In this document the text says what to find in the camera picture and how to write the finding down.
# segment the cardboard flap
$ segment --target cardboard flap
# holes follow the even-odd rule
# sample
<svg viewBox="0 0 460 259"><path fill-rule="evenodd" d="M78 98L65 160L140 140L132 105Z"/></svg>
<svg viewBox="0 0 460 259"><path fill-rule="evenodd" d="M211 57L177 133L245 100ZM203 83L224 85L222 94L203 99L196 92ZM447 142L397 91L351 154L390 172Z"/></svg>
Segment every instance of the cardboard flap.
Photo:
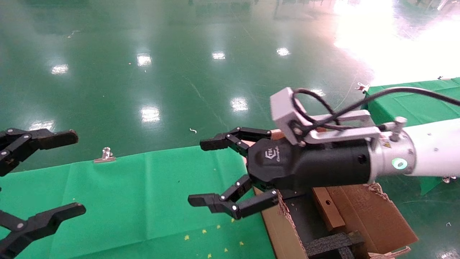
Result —
<svg viewBox="0 0 460 259"><path fill-rule="evenodd" d="M262 193L254 188L256 195ZM290 219L286 204L280 199L280 205L262 211L265 227L277 259L308 259L305 248L299 239L295 225Z"/></svg>
<svg viewBox="0 0 460 259"><path fill-rule="evenodd" d="M348 232L358 230L368 252L385 254L418 241L378 184L327 187Z"/></svg>

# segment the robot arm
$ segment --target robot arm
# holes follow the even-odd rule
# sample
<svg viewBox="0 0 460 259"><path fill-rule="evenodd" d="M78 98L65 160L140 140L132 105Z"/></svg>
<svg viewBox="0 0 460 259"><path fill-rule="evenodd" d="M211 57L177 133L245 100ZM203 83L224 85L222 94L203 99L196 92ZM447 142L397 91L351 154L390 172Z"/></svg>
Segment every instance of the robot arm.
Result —
<svg viewBox="0 0 460 259"><path fill-rule="evenodd" d="M372 183L387 175L458 174L460 160L455 154L460 146L460 119L405 128L406 119L398 117L376 126L368 111L359 110L336 119L359 121L360 127L320 132L311 126L331 115L307 120L292 98L292 90L285 88L270 99L272 118L285 138L273 140L269 131L236 128L200 142L205 151L230 147L246 157L248 175L243 176L245 188L239 188L237 196L229 199L228 190L222 195L190 195L192 206L208 206L212 213L225 212L240 219L278 204L277 189L302 192L312 187ZM242 140L256 143L249 147ZM241 203L245 207L238 205L236 201L252 185L265 191L262 201L256 196Z"/></svg>
<svg viewBox="0 0 460 259"><path fill-rule="evenodd" d="M52 149L77 142L78 136L73 130L52 133L47 129L24 131L11 128L0 131L0 177L10 173L39 149ZM76 202L40 212L27 220L0 210L0 226L10 231L0 240L0 259L15 258L33 241L56 233L64 220L85 212L86 208Z"/></svg>

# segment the logo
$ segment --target logo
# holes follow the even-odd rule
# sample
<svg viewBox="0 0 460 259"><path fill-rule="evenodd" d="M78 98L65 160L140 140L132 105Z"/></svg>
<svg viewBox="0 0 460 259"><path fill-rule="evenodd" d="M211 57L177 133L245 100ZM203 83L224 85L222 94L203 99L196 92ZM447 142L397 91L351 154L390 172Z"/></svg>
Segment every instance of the logo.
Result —
<svg viewBox="0 0 460 259"><path fill-rule="evenodd" d="M276 160L279 162L280 161L280 149L278 146L275 148L269 148L267 151L265 151L265 157L268 159L274 159L276 157Z"/></svg>

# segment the brown cardboard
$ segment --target brown cardboard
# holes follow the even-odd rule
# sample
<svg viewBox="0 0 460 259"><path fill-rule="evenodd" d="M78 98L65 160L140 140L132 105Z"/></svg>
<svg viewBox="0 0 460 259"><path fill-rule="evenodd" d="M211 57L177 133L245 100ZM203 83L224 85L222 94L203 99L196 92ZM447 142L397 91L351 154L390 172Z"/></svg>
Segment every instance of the brown cardboard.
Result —
<svg viewBox="0 0 460 259"><path fill-rule="evenodd" d="M256 195L262 193L256 188L254 191ZM277 259L307 259L294 224L281 212L280 207L262 211L262 217Z"/></svg>
<svg viewBox="0 0 460 259"><path fill-rule="evenodd" d="M418 241L394 203L373 186L327 187L347 231L358 230L370 253L385 254Z"/></svg>
<svg viewBox="0 0 460 259"><path fill-rule="evenodd" d="M316 207L318 208L321 217L326 223L329 232L344 232L345 222L337 209L334 200L329 195L325 187L313 188L313 193L316 198Z"/></svg>

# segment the metal clip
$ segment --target metal clip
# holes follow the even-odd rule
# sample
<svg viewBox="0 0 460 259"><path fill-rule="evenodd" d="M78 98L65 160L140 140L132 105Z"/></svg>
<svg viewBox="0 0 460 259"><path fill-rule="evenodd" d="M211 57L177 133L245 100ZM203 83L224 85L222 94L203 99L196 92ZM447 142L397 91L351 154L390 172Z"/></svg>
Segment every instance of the metal clip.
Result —
<svg viewBox="0 0 460 259"><path fill-rule="evenodd" d="M450 183L452 180L457 180L457 177L455 177L455 176L451 176L451 177L446 176L446 177L443 177L443 182L445 182L445 183Z"/></svg>
<svg viewBox="0 0 460 259"><path fill-rule="evenodd" d="M112 152L110 152L110 147L104 147L102 149L102 157L95 159L94 163L104 163L115 161L116 157L113 157Z"/></svg>

